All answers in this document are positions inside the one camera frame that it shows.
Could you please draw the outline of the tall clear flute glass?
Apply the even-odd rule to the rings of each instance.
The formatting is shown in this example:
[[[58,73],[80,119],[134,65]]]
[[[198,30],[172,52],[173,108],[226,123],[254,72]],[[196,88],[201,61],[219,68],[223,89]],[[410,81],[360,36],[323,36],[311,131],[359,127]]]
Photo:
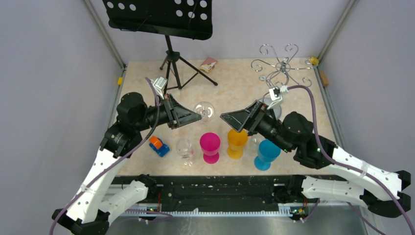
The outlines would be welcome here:
[[[207,101],[197,103],[194,106],[193,111],[201,115],[202,122],[209,122],[215,115],[214,106]]]

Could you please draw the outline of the clear wine glass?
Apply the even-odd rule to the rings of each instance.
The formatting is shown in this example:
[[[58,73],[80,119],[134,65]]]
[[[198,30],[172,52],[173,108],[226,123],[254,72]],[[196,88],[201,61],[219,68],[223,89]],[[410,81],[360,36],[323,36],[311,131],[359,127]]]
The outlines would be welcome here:
[[[186,166],[193,165],[194,146],[188,139],[179,139],[176,144],[176,151]]]

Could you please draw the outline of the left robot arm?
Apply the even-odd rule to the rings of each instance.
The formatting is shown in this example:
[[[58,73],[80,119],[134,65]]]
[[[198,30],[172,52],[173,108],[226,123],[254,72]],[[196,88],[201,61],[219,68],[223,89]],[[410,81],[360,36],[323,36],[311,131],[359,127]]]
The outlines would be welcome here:
[[[105,195],[120,168],[140,148],[159,125],[176,129],[201,120],[201,115],[179,104],[172,95],[155,97],[148,106],[142,95],[131,92],[121,98],[115,123],[105,132],[96,158],[72,200],[53,215],[53,226],[61,225],[74,235],[104,235],[110,225],[133,204],[152,202],[157,196],[156,182],[139,175],[109,199]]]

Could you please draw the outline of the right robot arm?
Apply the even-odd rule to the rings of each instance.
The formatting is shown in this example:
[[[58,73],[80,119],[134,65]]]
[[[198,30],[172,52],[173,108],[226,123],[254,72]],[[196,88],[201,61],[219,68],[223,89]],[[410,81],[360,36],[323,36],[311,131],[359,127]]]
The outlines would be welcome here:
[[[260,134],[282,151],[294,152],[294,160],[302,166],[339,177],[323,180],[293,175],[277,188],[279,203],[338,200],[387,218],[397,218],[411,209],[411,197],[404,193],[411,184],[409,172],[389,172],[358,159],[335,142],[317,136],[313,123],[297,112],[279,120],[264,103],[256,101],[243,110],[223,113],[220,118],[237,132]]]

